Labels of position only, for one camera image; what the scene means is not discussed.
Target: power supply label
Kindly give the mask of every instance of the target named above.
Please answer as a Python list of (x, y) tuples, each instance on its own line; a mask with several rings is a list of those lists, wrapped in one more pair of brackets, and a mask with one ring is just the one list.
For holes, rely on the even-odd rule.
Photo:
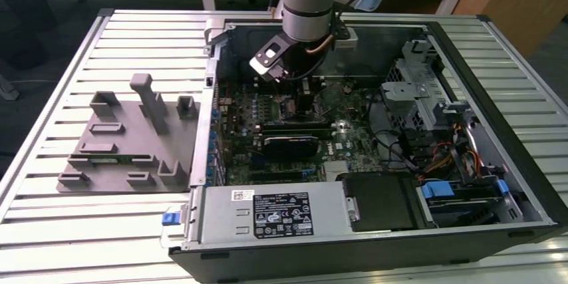
[(253, 226), (257, 239), (313, 235), (307, 193), (253, 196)]

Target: blue plastic clip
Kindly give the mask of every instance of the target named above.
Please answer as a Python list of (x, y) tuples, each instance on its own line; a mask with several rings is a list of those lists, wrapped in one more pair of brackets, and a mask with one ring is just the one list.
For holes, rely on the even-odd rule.
[(181, 224), (179, 221), (181, 221), (181, 214), (178, 212), (165, 212), (161, 215), (162, 226), (179, 225)]
[(505, 195), (505, 193), (507, 193), (507, 185), (505, 180), (497, 180), (497, 186), (498, 186), (499, 193)]
[(447, 181), (427, 182), (421, 186), (423, 198), (453, 196), (453, 189)]

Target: metal slotted table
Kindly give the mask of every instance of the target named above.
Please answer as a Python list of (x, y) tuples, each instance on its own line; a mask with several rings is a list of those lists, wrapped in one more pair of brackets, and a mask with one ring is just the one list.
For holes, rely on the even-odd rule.
[[(199, 99), (207, 59), (205, 21), (267, 19), (266, 13), (117, 10), (98, 16), (0, 182), (2, 283), (194, 283), (159, 246), (161, 213), (187, 194), (81, 195), (55, 191), (91, 115), (94, 91), (138, 99), (147, 72), (163, 100)], [(437, 21), (506, 121), (568, 201), (568, 110), (490, 22), (475, 17), (345, 15), (345, 20)], [(447, 83), (459, 97), (457, 83)], [(182, 226), (173, 232), (181, 238)], [(263, 283), (565, 283), (568, 239), (511, 247), (479, 262), (281, 279)]]

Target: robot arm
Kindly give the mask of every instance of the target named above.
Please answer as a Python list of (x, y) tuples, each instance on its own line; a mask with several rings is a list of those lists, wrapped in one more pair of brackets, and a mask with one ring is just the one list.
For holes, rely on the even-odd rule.
[[(345, 6), (371, 11), (381, 0), (335, 0)], [(263, 80), (295, 80), (319, 66), (342, 11), (333, 12), (333, 0), (282, 0), (282, 30), (250, 59)]]

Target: motherboard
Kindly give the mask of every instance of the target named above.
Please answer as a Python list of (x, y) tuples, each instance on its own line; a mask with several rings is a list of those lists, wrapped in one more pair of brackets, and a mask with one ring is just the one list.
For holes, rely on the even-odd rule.
[[(303, 110), (275, 84), (267, 90), (255, 83), (221, 86), (226, 185), (322, 182), (339, 173), (381, 170), (366, 120), (371, 90), (354, 80), (317, 82)], [(293, 149), (289, 141), (297, 142)]]

